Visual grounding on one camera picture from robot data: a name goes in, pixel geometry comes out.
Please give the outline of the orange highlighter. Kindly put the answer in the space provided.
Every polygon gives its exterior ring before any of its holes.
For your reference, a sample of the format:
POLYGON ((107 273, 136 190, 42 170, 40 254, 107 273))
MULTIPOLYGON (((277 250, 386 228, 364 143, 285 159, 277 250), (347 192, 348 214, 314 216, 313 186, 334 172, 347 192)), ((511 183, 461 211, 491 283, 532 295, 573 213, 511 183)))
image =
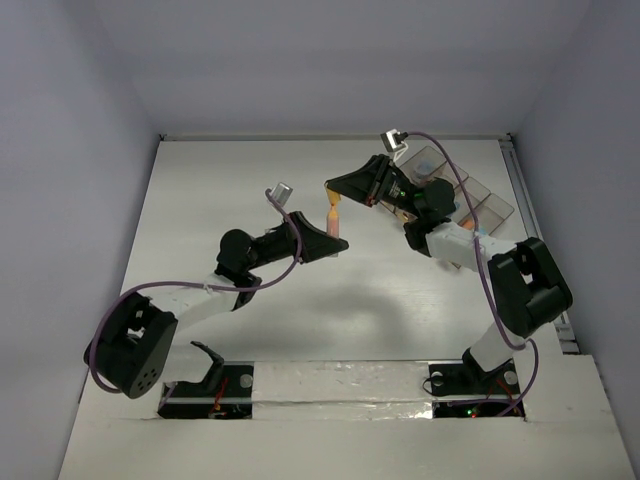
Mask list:
POLYGON ((339 238, 339 213, 335 205, 331 205, 327 213, 326 233, 332 238, 339 238))

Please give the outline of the yellow-orange highlighter cap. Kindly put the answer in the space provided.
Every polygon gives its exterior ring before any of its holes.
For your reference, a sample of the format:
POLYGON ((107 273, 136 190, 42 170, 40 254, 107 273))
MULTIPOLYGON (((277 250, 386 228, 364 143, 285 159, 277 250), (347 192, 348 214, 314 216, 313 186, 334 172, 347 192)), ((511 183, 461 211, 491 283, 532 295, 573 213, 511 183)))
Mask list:
POLYGON ((328 197, 328 200, 329 200, 330 210, 331 211, 337 211, 338 204, 341 201, 341 195, 339 193, 333 191, 329 187, 326 187, 325 190, 326 190, 327 197, 328 197))

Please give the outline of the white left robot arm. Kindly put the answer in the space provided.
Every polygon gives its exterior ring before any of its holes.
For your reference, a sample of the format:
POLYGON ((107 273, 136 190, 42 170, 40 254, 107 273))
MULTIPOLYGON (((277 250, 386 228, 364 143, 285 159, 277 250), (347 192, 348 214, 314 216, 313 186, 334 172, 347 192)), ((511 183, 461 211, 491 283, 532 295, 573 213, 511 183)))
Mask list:
POLYGON ((255 269, 286 258, 293 265, 311 263, 348 247, 346 240, 316 228, 299 211, 259 237, 227 231, 216 268, 203 281, 142 284, 108 309, 84 353, 92 378, 109 393, 130 399, 145 395, 161 379, 179 330, 236 311, 267 288, 255 269))

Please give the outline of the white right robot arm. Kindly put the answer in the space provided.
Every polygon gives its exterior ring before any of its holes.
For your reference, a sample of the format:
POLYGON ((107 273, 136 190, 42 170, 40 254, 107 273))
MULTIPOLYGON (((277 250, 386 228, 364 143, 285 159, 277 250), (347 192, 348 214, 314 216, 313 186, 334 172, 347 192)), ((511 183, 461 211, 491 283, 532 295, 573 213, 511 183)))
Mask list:
POLYGON ((500 240, 455 223, 454 187, 445 179, 417 186, 388 156, 377 155, 325 185, 367 207, 384 202, 409 213, 412 219, 403 229, 412 250, 479 274, 494 322, 463 354, 460 379, 470 391, 491 386, 496 370, 514 351, 573 304, 572 292, 541 239, 500 240))

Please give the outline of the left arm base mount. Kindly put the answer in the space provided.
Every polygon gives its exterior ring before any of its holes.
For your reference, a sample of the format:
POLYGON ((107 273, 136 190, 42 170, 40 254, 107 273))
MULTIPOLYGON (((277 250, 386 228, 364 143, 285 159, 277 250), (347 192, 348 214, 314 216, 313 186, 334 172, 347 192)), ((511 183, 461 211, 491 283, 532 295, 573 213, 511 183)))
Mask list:
POLYGON ((175 420, 244 420, 253 416, 254 363, 227 363, 209 346, 191 345, 204 352, 211 365, 199 382, 165 383, 157 414, 175 420))

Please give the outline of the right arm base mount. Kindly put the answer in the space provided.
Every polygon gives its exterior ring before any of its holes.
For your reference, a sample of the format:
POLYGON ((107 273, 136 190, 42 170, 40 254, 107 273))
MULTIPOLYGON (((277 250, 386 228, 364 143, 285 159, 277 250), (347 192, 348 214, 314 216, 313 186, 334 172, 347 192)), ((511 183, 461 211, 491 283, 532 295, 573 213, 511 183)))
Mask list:
POLYGON ((524 418, 512 359, 486 373, 465 353, 460 361, 432 363, 421 385, 432 398, 434 418, 524 418))

